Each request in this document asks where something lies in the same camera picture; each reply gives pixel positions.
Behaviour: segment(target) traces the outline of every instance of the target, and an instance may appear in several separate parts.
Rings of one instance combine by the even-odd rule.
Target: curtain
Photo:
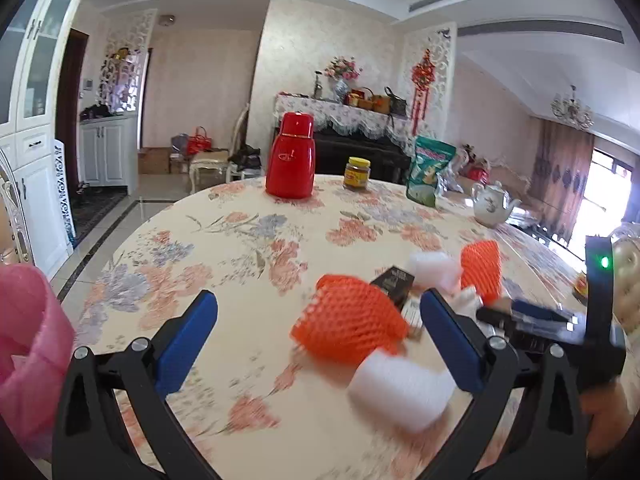
[[[540,123],[529,194],[542,202],[540,226],[568,242],[589,176],[594,136],[553,121]]]
[[[636,155],[636,165],[631,173],[631,193],[622,221],[640,222],[640,156],[638,155]]]

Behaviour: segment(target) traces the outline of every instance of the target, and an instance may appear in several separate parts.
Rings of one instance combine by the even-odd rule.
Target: floral tablecloth
[[[426,208],[407,200],[403,187],[381,182],[354,193],[334,176],[316,176],[313,196],[303,201],[267,195],[261,178],[216,186],[170,206],[122,244],[86,300],[77,343],[108,352],[139,335],[151,338],[208,288],[218,298],[218,322],[182,390],[167,400],[223,478],[411,479],[470,397],[456,391],[433,426],[405,434],[352,404],[345,388],[353,368],[316,362],[289,330],[325,273],[372,280],[412,251],[457,258],[483,238],[498,241],[513,297],[551,305],[568,290],[571,277],[554,254],[508,226],[482,227],[463,204],[442,199]],[[418,364],[444,369],[426,332],[406,350]],[[639,382],[627,359],[632,409]],[[158,466],[126,396],[118,401],[140,456]],[[517,404],[513,396],[481,465],[496,459]]]
[[[414,139],[413,121],[379,114],[362,108],[341,105],[328,101],[319,101],[305,97],[278,95],[276,97],[274,118],[278,126],[286,112],[300,112],[313,115],[314,130],[332,127],[342,136],[350,136],[360,131],[369,139],[387,136],[407,155],[413,155]],[[434,137],[426,121],[419,121],[416,134],[423,137]]]

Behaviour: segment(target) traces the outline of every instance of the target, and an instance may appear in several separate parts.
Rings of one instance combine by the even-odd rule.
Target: black box
[[[409,295],[409,290],[414,284],[414,277],[408,272],[397,267],[391,267],[384,274],[378,276],[371,282],[371,285],[379,287],[389,299],[394,302],[398,310],[402,310],[402,306]]]

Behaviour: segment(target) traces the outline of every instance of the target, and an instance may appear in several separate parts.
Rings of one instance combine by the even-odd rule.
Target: white cabinet
[[[80,0],[25,0],[0,38],[0,136],[53,122],[66,38]]]
[[[28,40],[17,100],[17,130],[53,122],[66,38],[80,0],[44,0]]]
[[[107,124],[102,127],[102,166],[104,168],[105,186],[122,186],[125,183],[124,151],[125,125]]]
[[[15,131],[22,67],[44,0],[25,0],[0,38],[0,136]]]
[[[100,173],[98,167],[100,166],[98,155],[98,144],[100,139],[101,126],[85,126],[80,129],[80,151],[84,153],[81,159],[82,163],[82,180],[91,186],[101,186]]]
[[[72,253],[52,146],[60,67],[80,0],[25,0],[0,38],[0,149],[22,194],[34,260],[48,276]]]
[[[53,156],[14,171],[27,222],[33,259],[51,279],[68,258],[67,238],[56,192]]]
[[[81,124],[80,180],[91,186],[127,186],[131,194],[138,184],[137,125],[135,116]]]
[[[50,124],[18,132],[15,134],[15,158],[17,167],[50,155],[52,152],[53,131]]]
[[[12,170],[17,168],[15,161],[15,135],[0,137],[0,150],[4,153]]]

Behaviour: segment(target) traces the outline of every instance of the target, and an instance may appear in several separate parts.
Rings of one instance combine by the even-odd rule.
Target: window
[[[613,157],[606,155],[605,153],[599,152],[598,150],[593,150],[591,161],[601,166],[604,166],[609,170],[613,168]]]
[[[620,225],[631,192],[632,168],[593,150],[584,199],[568,249],[584,260],[585,236],[608,236]]]

